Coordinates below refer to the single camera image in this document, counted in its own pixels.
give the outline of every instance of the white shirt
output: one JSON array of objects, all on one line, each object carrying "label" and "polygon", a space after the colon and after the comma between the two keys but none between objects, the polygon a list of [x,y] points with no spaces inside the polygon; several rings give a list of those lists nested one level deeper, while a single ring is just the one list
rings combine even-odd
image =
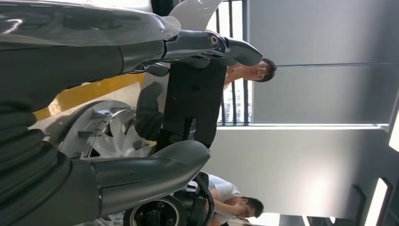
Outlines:
[{"label": "white shirt", "polygon": [[[219,201],[224,202],[231,198],[241,197],[241,193],[232,183],[225,181],[215,175],[209,175],[209,189],[215,188],[219,193]],[[214,217],[220,222],[220,224],[224,224],[229,220],[235,218],[233,214],[224,214],[224,213],[215,213]]]}]

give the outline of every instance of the man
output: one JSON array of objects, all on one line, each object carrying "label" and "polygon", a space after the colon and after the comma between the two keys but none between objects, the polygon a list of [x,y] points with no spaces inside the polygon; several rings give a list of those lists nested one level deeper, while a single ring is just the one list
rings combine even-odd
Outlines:
[{"label": "man", "polygon": [[224,89],[226,89],[230,83],[238,79],[257,82],[269,81],[274,77],[274,72],[276,70],[276,65],[266,58],[263,58],[262,61],[255,66],[244,66],[241,64],[230,66],[227,68]]},{"label": "man", "polygon": [[209,190],[215,202],[215,214],[209,226],[220,226],[235,217],[259,217],[263,213],[262,202],[255,198],[243,197],[232,183],[208,175]]}]

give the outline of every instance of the yellow stripe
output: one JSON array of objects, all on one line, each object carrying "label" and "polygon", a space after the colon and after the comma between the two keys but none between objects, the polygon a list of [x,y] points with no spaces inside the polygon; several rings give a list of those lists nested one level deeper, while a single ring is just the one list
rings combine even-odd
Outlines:
[{"label": "yellow stripe", "polygon": [[103,81],[93,82],[58,94],[47,108],[35,112],[38,121],[104,96],[118,89],[139,82],[143,83],[143,74],[124,74]]}]

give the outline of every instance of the black hair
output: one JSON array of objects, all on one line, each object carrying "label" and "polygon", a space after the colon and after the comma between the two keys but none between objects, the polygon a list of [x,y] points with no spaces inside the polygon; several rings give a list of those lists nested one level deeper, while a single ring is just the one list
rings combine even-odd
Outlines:
[{"label": "black hair", "polygon": [[261,80],[256,80],[258,82],[266,82],[266,81],[271,80],[274,77],[274,72],[277,70],[277,67],[273,61],[263,58],[262,62],[269,64],[271,66],[271,71],[269,72],[269,74],[267,76],[264,76]]},{"label": "black hair", "polygon": [[255,210],[255,217],[258,218],[263,213],[263,203],[256,198],[248,198],[243,197],[244,199],[248,199],[247,205]]}]

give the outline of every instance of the window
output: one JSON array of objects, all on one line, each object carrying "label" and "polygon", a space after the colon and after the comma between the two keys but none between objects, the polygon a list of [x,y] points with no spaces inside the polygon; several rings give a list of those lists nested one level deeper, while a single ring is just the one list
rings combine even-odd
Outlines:
[{"label": "window", "polygon": [[[231,2],[231,12],[229,13],[229,4]],[[230,17],[232,17],[232,26],[230,26]],[[232,36],[235,39],[243,39],[243,2],[241,0],[225,0],[219,5],[219,9],[212,15],[209,24],[207,26],[208,30],[217,32],[223,36]],[[223,93],[223,103],[224,113],[225,113],[225,123],[234,124],[245,123],[252,121],[252,82],[247,81],[246,84],[243,79],[236,80],[234,82],[234,90],[232,85]],[[235,114],[236,121],[233,117],[234,112],[234,102],[235,102]],[[248,118],[245,120],[245,111],[247,112]],[[219,112],[219,123],[223,123],[222,111]]]}]

